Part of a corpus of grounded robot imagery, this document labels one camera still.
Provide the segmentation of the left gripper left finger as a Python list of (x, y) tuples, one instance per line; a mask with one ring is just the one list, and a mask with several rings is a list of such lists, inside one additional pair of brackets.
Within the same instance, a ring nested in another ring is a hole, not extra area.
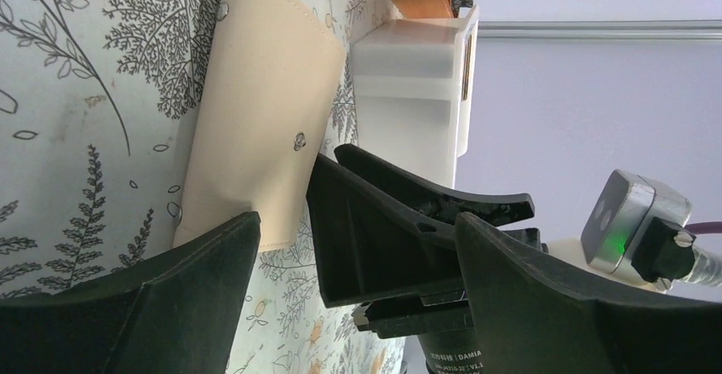
[(246, 212), (70, 290), (2, 301), (2, 372), (224, 372), (260, 225)]

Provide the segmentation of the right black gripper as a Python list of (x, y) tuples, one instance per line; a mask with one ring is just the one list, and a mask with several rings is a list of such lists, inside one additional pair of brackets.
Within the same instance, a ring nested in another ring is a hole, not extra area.
[(482, 372), (454, 222), (531, 219), (531, 196), (457, 191), (353, 144), (334, 154), (317, 156), (307, 190), (325, 306), (357, 303), (354, 324), (381, 339), (416, 337), (429, 373)]

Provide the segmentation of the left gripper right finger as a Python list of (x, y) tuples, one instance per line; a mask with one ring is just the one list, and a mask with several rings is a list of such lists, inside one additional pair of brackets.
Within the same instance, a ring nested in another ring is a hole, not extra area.
[(455, 237), (484, 372), (720, 372), (719, 303), (600, 277), (469, 213)]

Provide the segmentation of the beige card holder wallet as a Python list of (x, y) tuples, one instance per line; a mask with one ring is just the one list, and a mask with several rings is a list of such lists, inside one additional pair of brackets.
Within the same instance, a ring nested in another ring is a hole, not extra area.
[(301, 0), (221, 0), (175, 245), (246, 211), (295, 242), (346, 55)]

